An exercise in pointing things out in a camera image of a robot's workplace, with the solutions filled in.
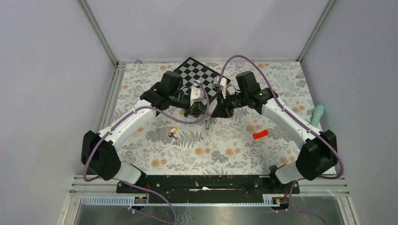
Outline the grey metal key holder plate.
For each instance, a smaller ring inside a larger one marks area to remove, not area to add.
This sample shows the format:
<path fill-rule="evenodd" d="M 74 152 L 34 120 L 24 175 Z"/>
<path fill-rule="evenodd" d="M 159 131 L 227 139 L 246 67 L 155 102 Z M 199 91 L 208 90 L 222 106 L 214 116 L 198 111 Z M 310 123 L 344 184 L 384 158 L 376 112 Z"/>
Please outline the grey metal key holder plate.
<path fill-rule="evenodd" d="M 211 132 L 211 126 L 212 125 L 210 125 L 210 123 L 209 123 L 209 117 L 211 117 L 211 116 L 207 116 L 207 118 L 205 119 L 205 133 L 206 133 L 206 135 L 209 135 L 210 132 Z"/>

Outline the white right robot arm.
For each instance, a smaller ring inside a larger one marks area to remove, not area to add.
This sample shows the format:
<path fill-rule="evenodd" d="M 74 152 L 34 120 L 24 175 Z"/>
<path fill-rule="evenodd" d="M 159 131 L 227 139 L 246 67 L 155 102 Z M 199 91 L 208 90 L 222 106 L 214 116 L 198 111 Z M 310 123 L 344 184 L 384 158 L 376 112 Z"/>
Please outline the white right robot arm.
<path fill-rule="evenodd" d="M 283 192 L 294 180 L 314 180 L 338 163 L 336 135 L 330 130 L 321 131 L 301 119 L 289 109 L 270 88 L 262 89 L 253 72 L 236 75 L 239 89 L 229 94 L 226 79 L 215 78 L 214 86 L 221 90 L 217 105 L 212 112 L 214 118 L 230 118 L 234 109 L 249 107 L 280 127 L 300 149 L 292 163 L 271 172 L 269 187 L 275 193 Z"/>

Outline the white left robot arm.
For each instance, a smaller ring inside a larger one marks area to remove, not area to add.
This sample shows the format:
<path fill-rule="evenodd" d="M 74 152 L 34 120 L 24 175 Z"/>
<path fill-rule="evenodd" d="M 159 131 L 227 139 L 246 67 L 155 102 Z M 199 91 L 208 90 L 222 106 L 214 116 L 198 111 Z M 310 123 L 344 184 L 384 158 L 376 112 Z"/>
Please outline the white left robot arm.
<path fill-rule="evenodd" d="M 135 193 L 144 190 L 146 181 L 141 177 L 142 171 L 131 164 L 123 163 L 118 151 L 131 134 L 159 114 L 188 125 L 200 123 L 208 116 L 210 102 L 202 83 L 195 80 L 190 95 L 185 95 L 179 89 L 182 80 L 177 72 L 165 72 L 161 80 L 145 91 L 136 104 L 122 117 L 98 132 L 88 131 L 84 135 L 81 154 L 84 181 L 94 180 L 87 177 L 87 172 L 90 170 L 96 174 L 96 178 L 127 182 L 128 187 Z M 188 109 L 194 103 L 200 103 L 203 100 L 206 101 L 204 115 L 195 121 L 179 120 L 165 112 L 170 106 Z"/>

